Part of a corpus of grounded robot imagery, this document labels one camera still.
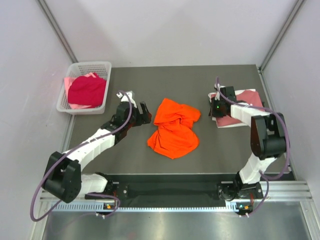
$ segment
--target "cable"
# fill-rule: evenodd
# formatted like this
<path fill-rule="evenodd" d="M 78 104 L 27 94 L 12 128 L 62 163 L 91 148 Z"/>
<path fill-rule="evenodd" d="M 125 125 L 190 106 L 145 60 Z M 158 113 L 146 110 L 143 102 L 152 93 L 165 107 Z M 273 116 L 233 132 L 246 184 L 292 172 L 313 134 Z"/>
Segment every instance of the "cable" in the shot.
<path fill-rule="evenodd" d="M 240 107 L 248 107 L 248 108 L 251 108 L 251 109 L 258 109 L 258 110 L 264 110 L 268 113 L 272 113 L 280 122 L 282 128 L 283 128 L 283 131 L 284 131 L 284 139 L 285 139 L 285 146 L 286 146 L 286 156 L 285 156 L 285 163 L 284 163 L 284 166 L 281 170 L 281 172 L 276 175 L 276 176 L 267 176 L 267 175 L 264 175 L 262 172 L 260 173 L 261 176 L 263 176 L 265 179 L 268 179 L 268 180 L 277 180 L 279 178 L 281 178 L 285 171 L 287 170 L 288 168 L 288 165 L 290 163 L 290 140 L 289 140 L 289 133 L 288 133 L 288 130 L 287 130 L 287 127 L 286 127 L 286 124 L 284 123 L 284 121 L 282 120 L 282 118 L 279 116 L 278 113 L 276 113 L 275 111 L 273 111 L 272 109 L 268 108 L 268 107 L 261 107 L 261 106 L 252 106 L 252 105 L 242 105 L 242 104 L 239 104 L 239 103 L 236 103 L 234 101 L 231 101 L 229 100 L 226 96 L 224 96 L 221 91 L 220 91 L 220 82 L 219 82 L 219 77 L 217 76 L 216 79 L 215 79 L 215 84 L 216 84 L 216 88 L 217 88 L 217 91 L 219 92 L 220 96 L 226 100 L 228 103 L 230 104 L 234 104 L 234 105 L 238 105 Z"/>
<path fill-rule="evenodd" d="M 112 195 L 105 195 L 105 194 L 98 194 L 98 193 L 88 193 L 87 195 L 89 196 L 93 196 L 93 197 L 102 197 L 102 198 L 108 198 L 108 199 L 114 199 L 116 200 L 116 205 L 115 208 L 113 209 L 112 212 L 110 212 L 108 215 L 104 215 L 105 218 L 108 218 L 110 216 L 112 216 L 113 214 L 116 213 L 116 211 L 118 210 L 118 208 L 121 205 L 121 201 L 119 198 L 117 198 L 116 196 L 112 196 Z M 95 212 L 86 212 L 78 217 L 76 217 L 75 219 L 71 220 L 70 222 L 68 222 L 66 225 L 64 225 L 64 227 L 59 230 L 59 231 L 54 231 L 53 229 L 53 225 L 52 225 L 52 220 L 49 223 L 50 226 L 50 230 L 54 235 L 59 235 L 60 233 L 62 233 L 66 228 L 68 228 L 71 224 L 73 224 L 74 222 L 78 221 L 79 219 L 85 217 L 85 216 L 89 216 L 89 215 L 96 215 L 97 216 L 98 213 Z"/>
<path fill-rule="evenodd" d="M 251 217 L 254 213 L 258 211 L 259 208 L 261 208 L 261 206 L 264 204 L 265 200 L 267 199 L 267 196 L 269 193 L 269 180 L 263 176 L 263 173 L 261 171 L 260 171 L 260 174 L 261 174 L 261 177 L 266 181 L 266 191 L 261 202 L 259 202 L 258 206 L 256 206 L 256 208 L 253 209 L 252 212 L 248 213 L 247 217 Z"/>
<path fill-rule="evenodd" d="M 119 132 L 121 129 L 123 129 L 123 128 L 127 125 L 127 123 L 129 122 L 129 120 L 130 120 L 130 118 L 131 118 L 131 115 L 132 115 L 132 110 L 133 110 L 132 103 L 131 103 L 131 101 L 130 101 L 130 98 L 129 98 L 128 94 L 127 94 L 125 91 L 121 91 L 121 90 L 120 90 L 120 91 L 118 91 L 118 93 L 122 93 L 124 96 L 127 97 L 128 101 L 129 101 L 129 114 L 128 114 L 128 117 L 127 117 L 127 119 L 125 120 L 125 122 L 124 122 L 120 127 L 118 127 L 116 130 L 113 130 L 113 131 L 111 131 L 111 132 L 109 132 L 109 133 L 107 133 L 107 134 L 105 134 L 105 135 L 101 135 L 101 136 L 99 136 L 99 137 L 97 137 L 97 138 L 94 138 L 94 139 L 92 139 L 92 140 L 90 140 L 90 141 L 85 141 L 85 142 L 79 144 L 78 146 L 75 146 L 75 147 L 72 148 L 70 151 L 68 151 L 66 154 L 64 154 L 55 164 L 52 165 L 52 167 L 51 167 L 51 168 L 45 173 L 45 175 L 43 176 L 42 180 L 40 181 L 39 185 L 36 187 L 35 192 L 34 192 L 34 194 L 33 194 L 33 197 L 32 197 L 32 200 L 31 200 L 31 206 L 30 206 L 30 218 L 31 218 L 32 221 L 34 221 L 34 222 L 39 222 L 39 221 L 41 221 L 41 220 L 44 219 L 48 214 L 50 214 L 50 213 L 53 211 L 53 209 L 55 209 L 55 207 L 56 207 L 59 203 L 61 203 L 61 200 L 59 200 L 59 201 L 58 201 L 56 204 L 54 204 L 45 214 L 43 214 L 43 215 L 42 215 L 41 217 L 39 217 L 39 218 L 36 218 L 35 215 L 34 215 L 35 203 L 36 203 L 37 195 L 38 195 L 38 193 L 39 193 L 42 185 L 45 183 L 45 181 L 47 180 L 48 176 L 49 176 L 49 175 L 51 174 L 51 172 L 56 168 L 56 166 L 58 166 L 67 156 L 69 156 L 71 153 L 73 153 L 74 151 L 78 150 L 79 148 L 81 148 L 81 147 L 83 147 L 83 146 L 85 146 L 85 145 L 87 145 L 87 144 L 89 144 L 89 143 L 92 143 L 92 142 L 94 142 L 94 141 L 96 141 L 96 140 L 105 138 L 105 137 L 107 137 L 107 136 L 109 136 L 109 135 L 113 135 L 113 134 Z"/>
<path fill-rule="evenodd" d="M 253 207 L 255 204 L 255 197 L 252 192 L 250 192 L 250 205 Z"/>

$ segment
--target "folded cloth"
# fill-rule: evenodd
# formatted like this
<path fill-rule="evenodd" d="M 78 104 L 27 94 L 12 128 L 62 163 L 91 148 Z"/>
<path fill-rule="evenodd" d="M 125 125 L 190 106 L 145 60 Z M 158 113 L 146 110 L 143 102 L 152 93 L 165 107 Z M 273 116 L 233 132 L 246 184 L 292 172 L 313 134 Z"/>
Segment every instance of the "folded cloth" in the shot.
<path fill-rule="evenodd" d="M 68 91 L 68 103 L 79 105 L 90 105 L 93 108 L 101 106 L 104 101 L 107 81 L 94 76 L 77 77 Z"/>
<path fill-rule="evenodd" d="M 200 115 L 194 107 L 165 98 L 154 118 L 158 130 L 148 139 L 148 146 L 171 159 L 188 154 L 199 145 L 199 139 L 191 128 Z"/>
<path fill-rule="evenodd" d="M 98 75 L 93 72 L 90 72 L 84 76 L 86 76 L 86 77 L 93 76 L 94 78 L 98 77 Z M 64 78 L 64 88 L 65 88 L 66 99 L 68 99 L 69 88 L 75 80 L 76 80 L 76 77 L 67 76 Z M 79 105 L 79 104 L 72 104 L 72 103 L 69 103 L 69 106 L 72 109 L 90 109 L 90 108 L 92 108 L 91 105 Z"/>
<path fill-rule="evenodd" d="M 209 93 L 210 99 L 215 97 L 217 93 Z M 253 106 L 263 107 L 259 93 L 254 89 L 235 91 L 238 101 L 245 101 Z M 215 119 L 218 128 L 246 126 L 243 122 L 230 116 L 217 117 Z"/>

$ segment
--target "white basket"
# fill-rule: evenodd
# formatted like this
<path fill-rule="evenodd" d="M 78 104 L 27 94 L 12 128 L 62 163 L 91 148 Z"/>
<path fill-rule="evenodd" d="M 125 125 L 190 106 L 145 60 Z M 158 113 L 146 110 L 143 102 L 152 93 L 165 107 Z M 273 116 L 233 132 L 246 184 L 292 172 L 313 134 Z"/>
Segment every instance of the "white basket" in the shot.
<path fill-rule="evenodd" d="M 72 109 L 68 104 L 65 85 L 63 84 L 58 102 L 56 103 L 56 109 L 59 112 L 69 113 L 72 115 L 103 114 L 105 112 L 107 93 L 110 83 L 111 63 L 108 61 L 87 61 L 73 63 L 68 68 L 66 77 L 76 78 L 88 73 L 97 73 L 100 78 L 106 80 L 102 105 L 96 108 Z"/>

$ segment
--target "crumpled cloth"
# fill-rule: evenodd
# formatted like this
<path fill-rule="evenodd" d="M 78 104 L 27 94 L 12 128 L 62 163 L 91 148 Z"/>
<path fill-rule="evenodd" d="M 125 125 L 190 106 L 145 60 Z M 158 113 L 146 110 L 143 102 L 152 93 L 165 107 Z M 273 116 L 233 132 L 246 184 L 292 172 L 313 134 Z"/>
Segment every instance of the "crumpled cloth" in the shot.
<path fill-rule="evenodd" d="M 148 139 L 148 146 L 171 159 L 190 153 L 199 145 L 192 127 L 200 116 L 198 109 L 165 98 L 154 118 L 158 130 Z"/>
<path fill-rule="evenodd" d="M 88 109 L 101 106 L 105 96 L 106 83 L 98 74 L 90 72 L 80 77 L 65 77 L 64 88 L 72 109 Z"/>

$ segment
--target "metal frame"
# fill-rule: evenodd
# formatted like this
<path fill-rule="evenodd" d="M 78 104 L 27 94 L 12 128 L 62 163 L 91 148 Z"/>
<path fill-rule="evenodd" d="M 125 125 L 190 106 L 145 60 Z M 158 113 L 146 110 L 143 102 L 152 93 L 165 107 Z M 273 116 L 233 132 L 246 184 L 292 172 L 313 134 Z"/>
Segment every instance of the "metal frame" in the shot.
<path fill-rule="evenodd" d="M 283 26 L 280 29 L 280 32 L 276 36 L 275 40 L 273 41 L 271 48 L 269 49 L 268 53 L 266 54 L 264 60 L 262 61 L 261 66 L 259 67 L 260 71 L 264 71 L 266 66 L 268 65 L 270 59 L 274 55 L 276 49 L 278 48 L 279 44 L 283 40 L 284 36 L 286 35 L 289 27 L 295 20 L 299 10 L 302 8 L 303 4 L 306 0 L 297 0 L 291 9 L 289 16 L 287 17 L 286 21 L 284 22 Z"/>
<path fill-rule="evenodd" d="M 224 184 L 226 183 L 232 183 L 232 181 L 224 181 L 222 182 Z M 263 194 L 266 193 L 267 190 L 267 183 L 265 181 L 261 181 L 261 188 Z M 51 193 L 47 191 L 42 191 L 40 201 L 42 203 L 56 203 L 59 199 L 55 196 L 53 196 Z M 271 181 L 269 183 L 269 194 L 268 198 L 266 200 L 267 202 L 312 202 L 312 195 L 310 193 L 309 187 L 307 182 L 305 181 Z M 86 205 L 87 203 L 106 203 L 106 204 L 114 204 L 115 201 L 112 199 L 85 199 L 85 195 L 78 196 L 73 202 L 77 205 Z M 242 202 L 248 202 L 247 199 L 235 199 L 231 201 L 232 203 L 242 203 Z M 63 205 L 71 205 L 71 203 L 61 203 Z M 126 210 L 130 210 L 130 207 L 120 207 L 119 208 L 121 212 L 126 212 Z M 154 209 L 154 207 L 145 207 L 143 211 L 146 209 Z M 71 212 L 74 212 L 75 209 L 72 207 L 70 208 L 64 208 L 64 212 L 67 212 L 70 210 Z"/>
<path fill-rule="evenodd" d="M 61 153 L 67 151 L 69 149 L 70 141 L 71 141 L 71 135 L 74 130 L 75 126 L 75 115 L 71 115 L 68 121 L 68 125 L 65 129 L 65 134 L 64 134 L 64 141 L 61 145 Z"/>
<path fill-rule="evenodd" d="M 300 202 L 306 225 L 313 240 L 320 239 L 320 218 L 313 201 Z"/>
<path fill-rule="evenodd" d="M 45 0 L 36 0 L 38 3 L 39 7 L 43 11 L 45 17 L 47 18 L 49 24 L 53 28 L 53 31 L 55 32 L 56 36 L 58 37 L 62 47 L 66 51 L 66 54 L 69 56 L 70 60 L 72 63 L 77 63 L 78 60 L 76 58 L 76 55 L 72 51 L 64 33 L 62 32 L 61 28 L 59 27 L 54 15 L 52 14 L 50 8 L 48 7 L 47 3 Z"/>

